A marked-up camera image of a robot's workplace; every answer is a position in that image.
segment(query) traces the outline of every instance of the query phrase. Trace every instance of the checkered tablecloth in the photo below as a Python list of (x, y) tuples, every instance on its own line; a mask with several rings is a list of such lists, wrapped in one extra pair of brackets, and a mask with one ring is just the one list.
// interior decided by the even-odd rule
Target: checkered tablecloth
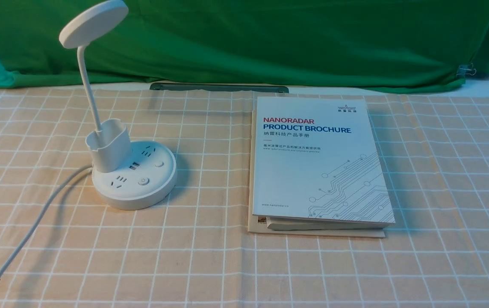
[[(0, 307), (489, 308), (489, 98), (326, 97), (368, 102), (397, 220), (380, 240), (246, 232), (259, 95), (97, 90), (102, 119), (176, 154), (176, 188), (123, 212), (83, 174), (3, 276)], [(90, 163), (92, 130), (82, 90), (0, 90), (0, 266)]]

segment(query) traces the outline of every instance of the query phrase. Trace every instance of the lamp base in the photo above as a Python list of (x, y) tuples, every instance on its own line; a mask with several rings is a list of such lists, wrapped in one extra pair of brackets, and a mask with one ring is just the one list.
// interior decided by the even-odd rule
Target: lamp base
[(132, 153), (108, 173), (92, 170), (92, 183), (108, 205), (123, 210), (150, 207), (176, 185), (176, 158), (158, 142), (131, 142)]

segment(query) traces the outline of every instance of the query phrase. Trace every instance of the desk lamp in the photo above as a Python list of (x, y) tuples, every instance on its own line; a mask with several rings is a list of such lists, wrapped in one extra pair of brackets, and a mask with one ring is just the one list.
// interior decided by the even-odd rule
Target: desk lamp
[(92, 168), (92, 182), (106, 203), (125, 210), (147, 208), (166, 197), (176, 184), (176, 159), (164, 145), (147, 140), (131, 142), (127, 126), (119, 119), (100, 123), (85, 68), (85, 48), (123, 21), (129, 9), (122, 0), (108, 0), (79, 14), (62, 29), (59, 41), (77, 48), (79, 71), (90, 104), (96, 130), (85, 142), (92, 165), (83, 166), (65, 180), (49, 197), (24, 239), (0, 269), (0, 278), (30, 239), (54, 198), (79, 173)]

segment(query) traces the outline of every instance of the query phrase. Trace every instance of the power button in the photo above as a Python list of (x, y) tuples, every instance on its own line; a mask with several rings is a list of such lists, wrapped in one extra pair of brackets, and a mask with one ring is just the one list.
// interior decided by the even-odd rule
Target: power button
[(149, 179), (148, 178), (141, 178), (139, 181), (138, 181), (138, 184), (139, 185), (146, 185), (147, 183), (149, 183)]

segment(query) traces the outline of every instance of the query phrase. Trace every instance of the metal clip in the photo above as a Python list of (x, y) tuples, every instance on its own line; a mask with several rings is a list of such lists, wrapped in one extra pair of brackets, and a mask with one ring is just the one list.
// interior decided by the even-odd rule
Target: metal clip
[(465, 77), (466, 75), (469, 76), (474, 76), (477, 73), (477, 69), (474, 68), (474, 64), (464, 64), (464, 65), (459, 65), (459, 68), (457, 69), (457, 74), (456, 76), (462, 76)]

